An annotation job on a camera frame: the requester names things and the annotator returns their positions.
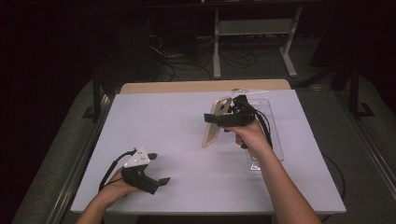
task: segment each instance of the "right hand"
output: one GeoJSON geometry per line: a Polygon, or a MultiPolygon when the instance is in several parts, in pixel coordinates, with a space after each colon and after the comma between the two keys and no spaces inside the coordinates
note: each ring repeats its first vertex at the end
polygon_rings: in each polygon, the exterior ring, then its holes
{"type": "Polygon", "coordinates": [[[271,149],[262,131],[262,126],[256,119],[247,126],[227,127],[224,129],[235,133],[235,143],[240,146],[245,143],[248,152],[254,158],[258,159],[266,150],[271,149]]]}

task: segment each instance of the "black cable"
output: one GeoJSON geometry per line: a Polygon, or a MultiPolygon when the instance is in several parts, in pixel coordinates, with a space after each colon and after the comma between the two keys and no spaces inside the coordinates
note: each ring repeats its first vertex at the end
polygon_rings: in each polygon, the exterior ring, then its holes
{"type": "MultiPolygon", "coordinates": [[[[346,179],[344,177],[343,172],[341,171],[341,169],[338,167],[338,165],[332,160],[330,159],[330,157],[328,157],[327,155],[325,155],[323,152],[321,152],[323,158],[325,158],[326,160],[328,160],[329,162],[332,163],[332,165],[335,167],[335,169],[337,170],[338,174],[341,177],[341,181],[342,181],[342,192],[341,192],[341,200],[344,201],[346,195],[347,195],[347,182],[346,179]]],[[[326,217],[324,217],[321,222],[325,222],[327,219],[329,219],[332,215],[327,215],[326,217]]]]}

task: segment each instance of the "forearm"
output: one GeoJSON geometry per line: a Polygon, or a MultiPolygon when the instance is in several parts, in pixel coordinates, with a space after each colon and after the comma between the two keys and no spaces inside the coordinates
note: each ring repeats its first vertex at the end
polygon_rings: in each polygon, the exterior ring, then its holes
{"type": "Polygon", "coordinates": [[[320,223],[318,216],[294,185],[273,150],[264,150],[258,160],[278,222],[320,223]]]}
{"type": "Polygon", "coordinates": [[[107,210],[107,205],[94,198],[82,212],[76,224],[100,224],[107,210]]]}

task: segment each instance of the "hand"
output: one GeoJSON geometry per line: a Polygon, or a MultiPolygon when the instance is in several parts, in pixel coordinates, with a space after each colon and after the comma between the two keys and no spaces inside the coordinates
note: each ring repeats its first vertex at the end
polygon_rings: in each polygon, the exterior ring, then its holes
{"type": "Polygon", "coordinates": [[[248,152],[254,158],[259,158],[265,150],[271,149],[262,131],[262,126],[256,119],[247,126],[227,127],[224,129],[235,133],[235,143],[240,146],[245,143],[248,152]]]}
{"type": "Polygon", "coordinates": [[[102,190],[95,197],[95,200],[98,200],[102,204],[105,204],[106,207],[111,207],[117,200],[126,196],[131,192],[140,191],[140,189],[135,188],[127,183],[125,183],[122,179],[120,168],[108,181],[102,190]]]}

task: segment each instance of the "table leg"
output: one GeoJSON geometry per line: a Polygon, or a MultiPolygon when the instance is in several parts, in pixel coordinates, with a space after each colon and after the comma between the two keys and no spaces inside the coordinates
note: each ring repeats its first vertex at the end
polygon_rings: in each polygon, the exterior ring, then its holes
{"type": "Polygon", "coordinates": [[[280,54],[282,55],[282,58],[283,58],[283,62],[285,63],[286,68],[288,69],[289,75],[291,77],[297,77],[297,72],[294,69],[293,63],[291,62],[291,59],[289,56],[289,50],[290,50],[291,42],[294,38],[294,34],[297,29],[298,20],[300,19],[301,11],[302,11],[302,8],[297,7],[296,12],[293,17],[293,21],[290,24],[290,29],[289,29],[289,33],[288,33],[288,37],[287,37],[285,46],[279,48],[280,54]]]}
{"type": "Polygon", "coordinates": [[[220,79],[220,58],[219,58],[219,11],[215,15],[215,52],[213,53],[213,78],[220,79]]]}

